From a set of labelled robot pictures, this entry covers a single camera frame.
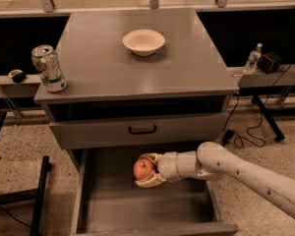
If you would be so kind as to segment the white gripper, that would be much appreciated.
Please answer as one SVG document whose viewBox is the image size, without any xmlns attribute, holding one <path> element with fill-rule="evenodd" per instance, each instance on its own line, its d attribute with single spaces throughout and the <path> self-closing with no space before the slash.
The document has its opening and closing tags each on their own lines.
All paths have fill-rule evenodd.
<svg viewBox="0 0 295 236">
<path fill-rule="evenodd" d="M 141 188 L 153 188 L 161 185 L 163 182 L 174 182 L 178 180 L 178 171 L 176 167 L 177 152 L 144 153 L 140 159 L 146 158 L 154 165 L 157 165 L 158 173 L 151 172 L 143 180 L 136 180 L 135 183 Z"/>
</svg>

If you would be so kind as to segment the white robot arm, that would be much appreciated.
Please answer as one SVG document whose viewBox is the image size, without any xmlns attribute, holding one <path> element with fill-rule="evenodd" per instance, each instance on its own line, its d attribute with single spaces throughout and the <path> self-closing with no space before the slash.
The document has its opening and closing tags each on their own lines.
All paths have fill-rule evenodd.
<svg viewBox="0 0 295 236">
<path fill-rule="evenodd" d="M 187 178 L 213 180 L 227 175 L 295 219 L 295 180 L 244 160 L 227 148 L 204 142 L 196 150 L 142 154 L 133 166 L 135 183 L 152 188 Z"/>
</svg>

